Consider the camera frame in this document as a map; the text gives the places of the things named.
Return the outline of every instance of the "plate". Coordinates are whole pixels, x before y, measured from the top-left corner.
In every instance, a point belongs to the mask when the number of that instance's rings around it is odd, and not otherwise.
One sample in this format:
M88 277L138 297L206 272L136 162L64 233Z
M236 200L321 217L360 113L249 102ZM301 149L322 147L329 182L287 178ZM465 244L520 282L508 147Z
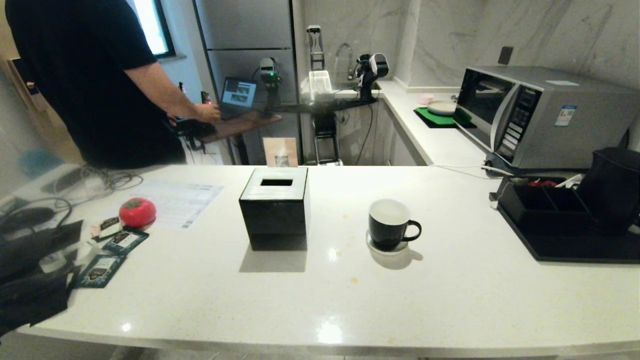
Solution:
M452 101L431 101L427 109L436 115L451 116L456 111L456 103Z
M373 239L369 234L369 230L367 230L367 245L373 252L377 254L384 255L384 256L397 256L405 253L405 250L408 249L409 243L406 241L400 241L400 243L393 249L389 251L382 251L378 249L375 245L373 245Z

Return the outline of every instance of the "black organizer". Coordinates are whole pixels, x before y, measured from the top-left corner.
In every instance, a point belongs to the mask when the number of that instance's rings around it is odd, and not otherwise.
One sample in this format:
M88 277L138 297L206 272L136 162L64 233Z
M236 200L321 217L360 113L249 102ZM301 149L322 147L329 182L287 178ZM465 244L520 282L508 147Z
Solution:
M498 211L538 261L640 264L640 235L596 232L589 209L572 189L518 185L505 177L490 199L498 199Z

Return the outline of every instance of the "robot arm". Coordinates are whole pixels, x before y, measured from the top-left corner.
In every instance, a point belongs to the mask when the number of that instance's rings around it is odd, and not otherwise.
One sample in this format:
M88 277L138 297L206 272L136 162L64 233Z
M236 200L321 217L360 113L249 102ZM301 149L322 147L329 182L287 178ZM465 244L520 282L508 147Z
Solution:
M389 73L387 57L381 53L361 55L355 72L358 78L358 86L360 87L360 97L370 99L372 97L371 86L373 83L379 78L384 78Z
M260 60L260 78L267 89L267 109L270 109L278 102L278 89L282 83L280 69L274 58Z

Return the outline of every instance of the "blue object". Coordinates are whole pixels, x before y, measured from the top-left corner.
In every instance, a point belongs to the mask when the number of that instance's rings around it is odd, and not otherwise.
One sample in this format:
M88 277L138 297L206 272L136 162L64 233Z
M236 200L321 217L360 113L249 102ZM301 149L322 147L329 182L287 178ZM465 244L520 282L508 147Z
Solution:
M20 171L31 180L62 164L59 157L42 149L27 150L18 158Z

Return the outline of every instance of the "person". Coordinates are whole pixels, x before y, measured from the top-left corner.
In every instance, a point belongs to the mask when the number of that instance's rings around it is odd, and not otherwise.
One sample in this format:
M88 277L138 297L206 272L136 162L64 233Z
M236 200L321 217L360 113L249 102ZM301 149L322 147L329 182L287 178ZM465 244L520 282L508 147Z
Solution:
M20 57L87 164L140 168L186 163L167 114L216 123L193 104L147 44L126 0L6 0Z

